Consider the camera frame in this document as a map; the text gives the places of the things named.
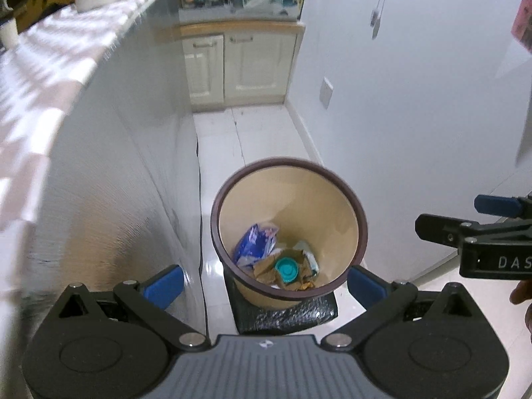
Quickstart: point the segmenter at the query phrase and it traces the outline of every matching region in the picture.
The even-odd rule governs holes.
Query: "blue gripper pad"
[[[479,213],[502,217],[519,217],[524,207],[517,198],[479,195],[474,199],[474,208]]]
[[[388,296],[387,283],[361,267],[352,267],[347,275],[349,293],[365,308]]]
[[[172,265],[145,285],[143,297],[159,309],[165,310],[183,292],[184,287],[183,269],[179,265]]]

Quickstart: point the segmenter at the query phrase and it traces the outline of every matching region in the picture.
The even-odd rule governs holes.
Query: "human hand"
[[[532,280],[522,280],[517,284],[517,287],[510,294],[510,302],[513,304],[521,304],[526,300],[532,299]],[[532,304],[528,306],[525,314],[525,325],[532,334]]]

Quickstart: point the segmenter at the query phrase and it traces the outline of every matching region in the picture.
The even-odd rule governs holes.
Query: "cabinet handle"
[[[232,44],[245,44],[247,42],[253,42],[253,36],[251,36],[249,39],[235,39],[235,38],[229,38],[229,41]]]
[[[195,48],[212,48],[214,46],[216,46],[216,43],[214,42],[210,42],[209,44],[192,44],[193,47]]]

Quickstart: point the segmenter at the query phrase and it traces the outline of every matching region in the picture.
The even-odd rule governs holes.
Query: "gray ribbed plate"
[[[180,357],[145,399],[391,399],[346,353],[320,349],[314,336],[221,336],[204,353]]]

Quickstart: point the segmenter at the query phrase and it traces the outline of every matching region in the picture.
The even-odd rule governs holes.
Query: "crumpled cardboard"
[[[279,272],[275,269],[277,261],[285,257],[292,258],[299,267],[297,279],[290,284],[285,284]],[[262,284],[278,285],[279,288],[288,291],[303,291],[315,286],[312,278],[312,269],[302,250],[284,249],[275,255],[270,255],[260,260],[253,266],[253,275]]]

